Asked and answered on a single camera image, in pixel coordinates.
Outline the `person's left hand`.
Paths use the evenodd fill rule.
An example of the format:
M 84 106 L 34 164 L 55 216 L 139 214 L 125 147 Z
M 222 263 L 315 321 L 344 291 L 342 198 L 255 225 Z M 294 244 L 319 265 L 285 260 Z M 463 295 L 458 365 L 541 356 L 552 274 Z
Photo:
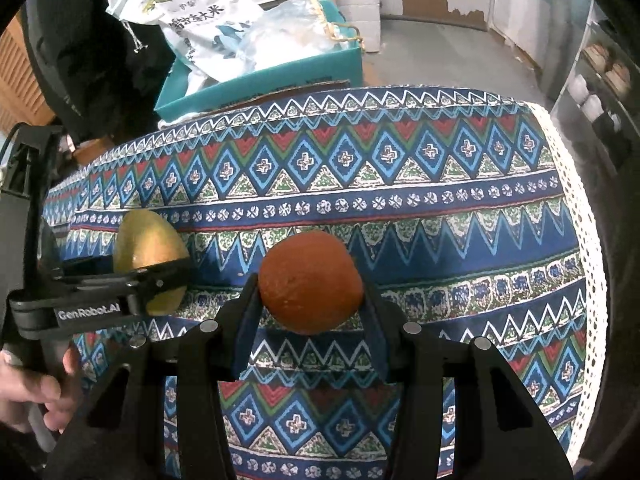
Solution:
M 63 432 L 81 404 L 80 355 L 71 342 L 64 358 L 64 377 L 39 374 L 11 363 L 11 355 L 1 352 L 1 423 L 18 432 L 30 432 L 28 404 L 44 406 L 43 422 L 49 430 Z

